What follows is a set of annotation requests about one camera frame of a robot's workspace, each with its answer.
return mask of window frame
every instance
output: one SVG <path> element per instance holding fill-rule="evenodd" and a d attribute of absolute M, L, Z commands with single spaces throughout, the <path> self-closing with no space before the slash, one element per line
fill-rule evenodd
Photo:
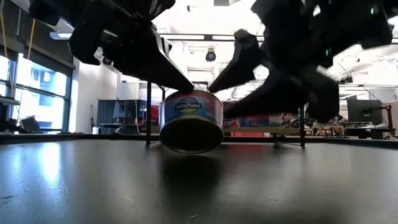
<path fill-rule="evenodd" d="M 6 96 L 11 96 L 11 81 L 10 81 L 10 76 L 11 76 L 13 85 L 15 86 L 16 89 L 27 90 L 32 93 L 37 93 L 37 94 L 44 95 L 44 96 L 50 96 L 50 97 L 63 99 L 62 128 L 60 128 L 60 129 L 41 128 L 40 130 L 41 131 L 68 131 L 69 115 L 70 115 L 70 111 L 69 111 L 70 110 L 70 95 L 71 95 L 71 87 L 72 87 L 72 73 L 64 74 L 67 77 L 67 82 L 65 85 L 65 95 L 62 96 L 62 95 L 52 93 L 50 91 L 41 90 L 38 88 L 33 88 L 30 86 L 24 86 L 22 84 L 18 84 L 17 83 L 18 60 L 16 62 L 10 60 L 10 62 L 14 62 L 14 64 L 12 66 L 9 65 L 9 77 L 8 77 L 8 80 L 5 80 L 5 82 L 8 84 L 7 90 L 6 90 Z M 9 115 L 11 116 L 13 114 L 13 112 L 14 112 L 14 107 L 11 106 L 10 110 L 9 110 Z"/>

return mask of ceiling light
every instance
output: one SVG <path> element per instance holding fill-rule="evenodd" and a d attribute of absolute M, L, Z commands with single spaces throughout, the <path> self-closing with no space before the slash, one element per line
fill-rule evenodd
<path fill-rule="evenodd" d="M 398 25 L 398 16 L 394 16 L 388 20 L 388 23 Z"/>
<path fill-rule="evenodd" d="M 205 50 L 207 50 L 207 47 L 194 47 L 194 46 L 189 46 L 188 47 L 189 51 L 201 51 L 204 52 Z"/>
<path fill-rule="evenodd" d="M 212 37 L 213 40 L 235 40 L 235 37 L 233 35 L 214 35 Z M 263 36 L 257 36 L 257 41 L 263 42 L 264 37 Z"/>
<path fill-rule="evenodd" d="M 313 16 L 316 16 L 319 13 L 321 13 L 321 9 L 319 8 L 319 6 L 316 6 L 315 9 L 313 10 Z"/>
<path fill-rule="evenodd" d="M 345 85 L 339 85 L 339 87 L 369 87 L 369 88 L 398 88 L 398 85 L 350 85 L 350 84 L 345 84 Z"/>
<path fill-rule="evenodd" d="M 204 35 L 179 35 L 179 34 L 161 34 L 160 35 L 163 38 L 166 38 L 167 40 L 204 40 L 205 36 Z"/>
<path fill-rule="evenodd" d="M 342 96 L 342 97 L 340 97 L 340 99 L 341 100 L 344 100 L 344 99 L 347 99 L 347 98 L 349 98 L 349 97 L 352 97 L 352 96 L 356 96 L 357 94 L 351 94 L 351 95 L 347 95 L 347 96 Z"/>
<path fill-rule="evenodd" d="M 70 38 L 72 34 L 67 34 L 67 33 L 58 33 L 58 36 L 61 38 Z"/>

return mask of red object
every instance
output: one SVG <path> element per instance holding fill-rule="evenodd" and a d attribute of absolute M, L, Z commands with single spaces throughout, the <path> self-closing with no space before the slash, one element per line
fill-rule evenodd
<path fill-rule="evenodd" d="M 264 138 L 264 133 L 231 133 L 231 137 L 261 137 Z"/>
<path fill-rule="evenodd" d="M 152 105 L 150 107 L 150 121 L 152 124 L 158 125 L 158 123 L 159 123 L 159 106 Z"/>

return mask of desk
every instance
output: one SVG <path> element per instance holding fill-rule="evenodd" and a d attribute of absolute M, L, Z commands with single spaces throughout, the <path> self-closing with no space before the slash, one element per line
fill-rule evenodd
<path fill-rule="evenodd" d="M 141 124 L 113 124 L 113 123 L 101 123 L 99 124 L 101 128 L 113 128 L 114 130 L 112 131 L 113 133 L 115 132 L 116 129 L 118 128 L 124 128 L 123 134 L 138 134 L 138 132 L 134 133 L 126 133 L 127 130 L 137 130 L 137 127 L 139 128 L 139 132 L 141 132 Z"/>
<path fill-rule="evenodd" d="M 0 105 L 3 106 L 17 106 L 20 105 L 19 101 L 14 100 L 12 98 L 0 96 Z"/>
<path fill-rule="evenodd" d="M 153 132 L 159 132 L 158 126 L 152 126 Z M 277 134 L 300 134 L 299 128 L 279 128 L 272 126 L 258 126 L 251 128 L 223 128 L 225 133 L 277 133 Z"/>
<path fill-rule="evenodd" d="M 388 192 L 398 176 L 386 164 L 398 154 L 377 147 L 228 143 L 186 156 L 157 143 L 64 139 L 1 152 L 0 223 L 397 220 L 398 200 Z M 16 168 L 18 158 L 29 159 Z"/>
<path fill-rule="evenodd" d="M 389 128 L 346 128 L 347 136 L 358 136 L 360 139 L 372 138 L 383 140 L 383 133 L 389 133 Z"/>
<path fill-rule="evenodd" d="M 312 133 L 314 133 L 314 129 L 319 130 L 320 135 L 325 134 L 327 136 L 334 136 L 336 133 L 340 133 L 344 135 L 344 127 L 343 126 L 313 126 L 311 128 Z"/>

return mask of cable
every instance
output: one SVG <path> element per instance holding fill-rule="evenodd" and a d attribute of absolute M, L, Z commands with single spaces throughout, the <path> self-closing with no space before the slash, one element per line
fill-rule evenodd
<path fill-rule="evenodd" d="M 137 100 L 136 99 L 134 100 L 134 102 L 136 102 L 136 118 L 135 118 L 135 120 L 137 121 L 136 122 L 137 132 L 138 132 L 138 135 L 141 135 L 141 132 L 139 131 L 139 127 L 138 127 L 138 114 L 139 114 L 138 111 L 140 110 L 140 108 L 137 108 Z"/>
<path fill-rule="evenodd" d="M 36 20 L 34 19 L 33 23 L 32 23 L 32 30 L 30 31 L 30 39 L 29 39 L 27 60 L 30 60 L 30 53 L 32 52 L 32 43 L 33 43 L 35 25 L 36 25 Z M 18 120 L 20 121 L 19 124 L 20 124 L 21 128 L 24 128 L 24 124 L 22 124 L 22 122 L 21 122 L 21 117 L 20 117 L 19 112 L 20 112 L 20 109 L 21 109 L 21 106 L 22 106 L 22 99 L 23 99 L 23 96 L 24 96 L 24 91 L 25 91 L 25 85 L 22 85 L 21 100 L 19 101 L 19 107 L 16 107 L 17 108 L 17 112 L 18 112 L 17 121 Z"/>
<path fill-rule="evenodd" d="M 4 16 L 0 15 L 1 17 L 1 27 L 2 27 L 2 42 L 4 44 L 4 54 L 6 58 L 8 58 L 8 52 L 7 52 L 7 41 L 6 41 L 6 27 L 4 26 Z"/>

